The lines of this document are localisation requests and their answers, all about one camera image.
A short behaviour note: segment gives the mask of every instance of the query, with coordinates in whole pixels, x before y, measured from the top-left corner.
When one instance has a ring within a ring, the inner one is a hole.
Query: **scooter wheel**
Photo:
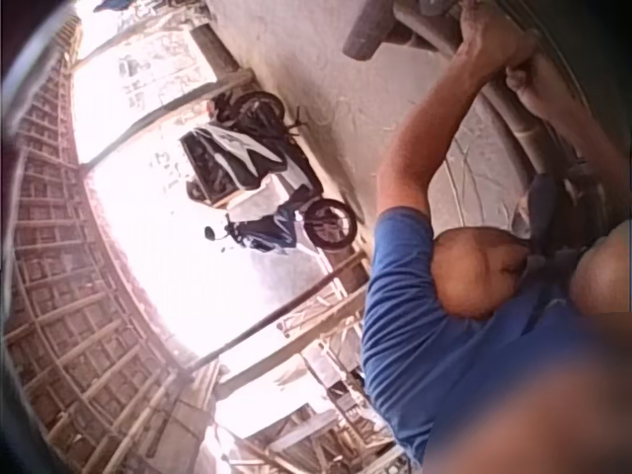
[[[276,95],[266,91],[249,92],[237,98],[230,106],[230,116],[232,119],[238,119],[259,104],[268,104],[273,108],[278,119],[283,121],[285,117],[283,102]]]
[[[312,202],[303,216],[303,226],[309,240],[324,250],[345,249],[357,235],[354,211],[335,199],[322,198]]]

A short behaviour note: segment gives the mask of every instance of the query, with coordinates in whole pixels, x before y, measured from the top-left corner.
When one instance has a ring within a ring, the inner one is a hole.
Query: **man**
[[[617,456],[632,452],[621,446],[630,433],[619,432],[629,412],[615,410],[609,397],[621,393],[620,377],[582,324],[600,316],[578,308],[630,310],[629,222],[565,285],[546,268],[523,276],[528,247],[505,231],[456,229],[433,241],[428,188],[475,97],[506,70],[522,103],[626,206],[629,162],[534,54],[530,35],[475,1],[464,3],[461,28],[462,46],[378,173],[366,391],[425,474],[614,472]]]

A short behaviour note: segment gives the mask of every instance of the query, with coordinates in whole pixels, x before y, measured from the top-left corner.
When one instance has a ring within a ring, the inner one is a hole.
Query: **concrete floor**
[[[438,55],[384,44],[367,62],[342,54],[361,0],[206,0],[212,26],[240,64],[290,111],[301,134],[368,228],[375,172],[389,139],[445,65]],[[475,105],[431,186],[438,233],[459,225],[507,228],[523,191],[520,170]]]

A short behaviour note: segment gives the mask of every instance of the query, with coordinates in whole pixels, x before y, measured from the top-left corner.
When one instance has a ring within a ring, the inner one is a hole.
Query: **blue t-shirt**
[[[362,335],[368,397],[420,463],[431,430],[449,436],[517,374],[584,346],[576,309],[542,277],[527,278],[489,319],[446,314],[431,275],[433,238],[417,210],[380,216]]]

